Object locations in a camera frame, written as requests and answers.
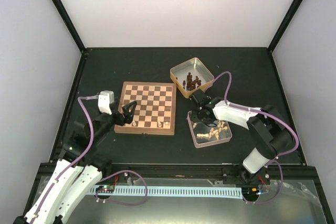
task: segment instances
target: black table surface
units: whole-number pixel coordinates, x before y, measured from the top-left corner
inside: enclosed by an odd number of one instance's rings
[[[274,105],[290,122],[277,73],[266,48],[103,48],[89,49],[77,96],[112,90],[120,97],[125,81],[172,82],[170,69],[198,57],[217,76],[230,71],[233,81],[228,100],[264,107]],[[223,96],[228,76],[221,77],[207,91],[211,97]],[[85,101],[87,108],[98,108],[97,101]],[[111,130],[99,144],[98,152],[118,164],[239,164],[254,148],[248,130],[230,123],[228,143],[195,148],[186,120],[194,104],[177,91],[175,135],[117,134]],[[65,137],[83,112],[75,100]],[[282,164],[300,164],[298,152],[280,159]]]

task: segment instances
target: black frame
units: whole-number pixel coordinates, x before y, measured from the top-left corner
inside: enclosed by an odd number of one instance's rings
[[[76,71],[76,75],[74,78],[74,81],[72,83],[72,87],[71,87],[71,91],[66,103],[66,107],[65,107],[65,111],[63,113],[62,119],[61,119],[61,123],[60,123],[60,127],[58,129],[57,135],[56,135],[56,139],[54,142],[54,146],[53,149],[51,151],[51,156],[50,156],[50,163],[42,163],[40,165],[40,168],[38,170],[37,176],[35,178],[34,184],[33,184],[33,188],[30,192],[29,198],[28,198],[28,202],[25,208],[25,212],[24,214],[31,208],[33,201],[34,201],[34,197],[40,182],[40,179],[42,176],[51,176],[51,174],[53,173],[54,169],[55,169],[55,163],[56,160],[58,159],[58,155],[61,151],[61,145],[62,145],[62,139],[65,135],[65,130],[67,127],[67,122],[69,120],[69,116],[70,116],[70,111],[72,108],[72,105],[74,103],[75,100],[75,96],[76,96],[76,92],[79,86],[79,82],[80,82],[80,78],[82,75],[82,72],[84,70],[85,67],[85,63],[87,60],[87,48],[84,46],[83,42],[81,41],[81,38],[79,36],[79,34],[76,31],[76,28],[74,27],[64,5],[62,4],[61,0],[52,0],[57,11],[59,12],[61,18],[63,19],[65,25],[67,26],[70,34],[72,35],[74,41],[76,42],[81,54],[81,58],[79,61],[79,65]],[[268,46],[268,52],[269,52],[269,56],[272,60],[273,63],[273,67],[275,72],[277,73],[277,79],[278,79],[278,83],[281,87],[281,92],[282,92],[282,96],[283,96],[283,100],[286,103],[286,107],[288,109],[288,114],[290,116],[290,121],[292,123],[292,125],[294,125],[293,123],[293,119],[291,116],[291,113],[289,111],[289,107],[288,107],[288,102],[287,99],[285,97],[285,93],[283,91],[281,82],[280,82],[280,78],[279,78],[279,74],[277,72],[276,66],[275,66],[275,62],[274,62],[274,58],[272,55],[272,52],[274,51],[275,47],[277,46],[277,44],[279,43],[281,37],[283,36],[284,32],[286,31],[290,21],[292,20],[292,18],[294,17],[296,11],[298,10],[300,4],[302,3],[303,0],[293,0],[292,4],[290,5],[284,19],[282,20],[277,32],[275,33],[270,45]],[[299,147],[299,154],[301,157],[301,165],[285,165],[282,166],[282,170],[284,173],[284,179],[296,179],[296,180],[313,180],[316,190],[318,192],[318,196],[320,198],[321,204],[322,204],[322,208],[323,208],[323,212],[324,215],[326,217],[326,220],[328,223],[334,223],[333,217],[331,215],[331,211],[330,208],[328,206],[328,202],[326,200],[326,196],[324,194],[320,179],[318,177],[317,171],[315,169],[315,167],[311,167],[311,166],[306,166],[306,159],[304,157],[303,154],[303,150],[301,148],[301,146]],[[222,176],[222,169],[228,167],[229,165],[213,165],[213,166],[209,166],[209,165],[205,165],[205,166],[197,166],[197,165],[188,165],[188,166],[183,166],[183,165],[179,165],[179,166],[170,166],[170,165],[164,165],[164,166],[160,166],[160,165],[132,165],[132,166],[126,166],[126,165],[115,165],[114,169],[116,170],[121,170],[121,169],[125,169],[125,168],[129,168],[135,171],[138,171],[139,173],[141,173],[144,177],[157,177],[157,175],[159,175],[160,177],[173,177],[175,175],[181,174],[181,172],[184,172],[185,174],[189,174],[190,176],[193,177],[207,177],[207,178],[220,178]],[[268,167],[268,173],[269,175],[274,178],[274,179],[279,179],[280,178],[280,174],[279,174],[279,169],[276,166],[270,166]]]

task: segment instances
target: chessboard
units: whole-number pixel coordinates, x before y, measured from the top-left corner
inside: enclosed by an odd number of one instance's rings
[[[133,122],[114,126],[116,133],[174,135],[176,84],[156,82],[124,82],[118,110],[137,102]]]

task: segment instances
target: white cable tray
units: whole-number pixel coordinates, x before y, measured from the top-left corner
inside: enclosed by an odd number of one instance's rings
[[[87,195],[95,195],[96,188],[90,189]],[[232,187],[176,187],[148,186],[148,196],[160,197],[208,197],[242,199],[242,189]],[[112,193],[98,193],[100,196],[144,196],[144,186],[115,186]]]

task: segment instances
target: gray wall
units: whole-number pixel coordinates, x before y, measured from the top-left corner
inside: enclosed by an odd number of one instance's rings
[[[336,0],[304,0],[274,56],[309,165],[336,218]]]
[[[292,0],[62,2],[87,47],[266,47]]]
[[[48,161],[79,61],[51,0],[0,0],[0,216],[13,223]]]

